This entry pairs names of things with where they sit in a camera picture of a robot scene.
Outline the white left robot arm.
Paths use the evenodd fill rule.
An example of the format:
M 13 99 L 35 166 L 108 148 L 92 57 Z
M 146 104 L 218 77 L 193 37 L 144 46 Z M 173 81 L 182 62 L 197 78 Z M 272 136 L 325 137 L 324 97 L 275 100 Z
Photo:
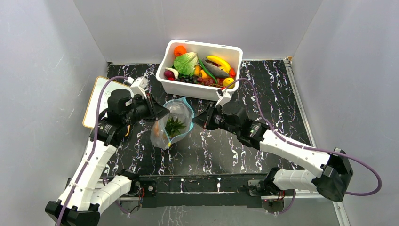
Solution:
M 96 226 L 102 213 L 122 195 L 140 192 L 138 176 L 125 169 L 101 189 L 96 190 L 96 185 L 130 126 L 141 120 L 157 121 L 169 112 L 150 93 L 133 96 L 126 89 L 111 92 L 107 108 L 97 115 L 74 176 L 57 201 L 49 201 L 45 207 L 57 226 Z

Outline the clear zip top bag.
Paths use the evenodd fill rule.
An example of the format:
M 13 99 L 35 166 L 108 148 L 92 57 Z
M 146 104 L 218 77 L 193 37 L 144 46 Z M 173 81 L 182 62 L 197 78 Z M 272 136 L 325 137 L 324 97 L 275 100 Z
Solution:
M 150 141 L 154 147 L 169 149 L 192 130 L 194 111 L 185 97 L 171 99 L 163 106 L 169 110 L 169 113 L 154 123 Z

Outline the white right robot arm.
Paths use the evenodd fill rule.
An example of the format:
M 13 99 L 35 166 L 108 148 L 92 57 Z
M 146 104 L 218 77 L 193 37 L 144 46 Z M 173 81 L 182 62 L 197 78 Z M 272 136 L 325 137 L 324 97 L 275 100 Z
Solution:
M 298 164 L 302 170 L 274 167 L 263 181 L 248 183 L 252 196 L 277 195 L 286 190 L 318 192 L 333 202 L 342 202 L 353 170 L 345 151 L 333 153 L 310 151 L 309 146 L 274 133 L 270 126 L 251 119 L 244 108 L 211 103 L 192 122 L 207 130 L 223 129 L 236 135 L 244 146 L 278 155 Z

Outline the toy pineapple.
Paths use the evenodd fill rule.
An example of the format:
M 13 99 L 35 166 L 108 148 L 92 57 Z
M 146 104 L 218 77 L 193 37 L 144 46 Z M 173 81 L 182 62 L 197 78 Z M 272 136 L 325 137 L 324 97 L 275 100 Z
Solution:
M 168 117 L 155 122 L 152 133 L 155 137 L 174 138 L 181 135 L 187 126 L 178 118 Z

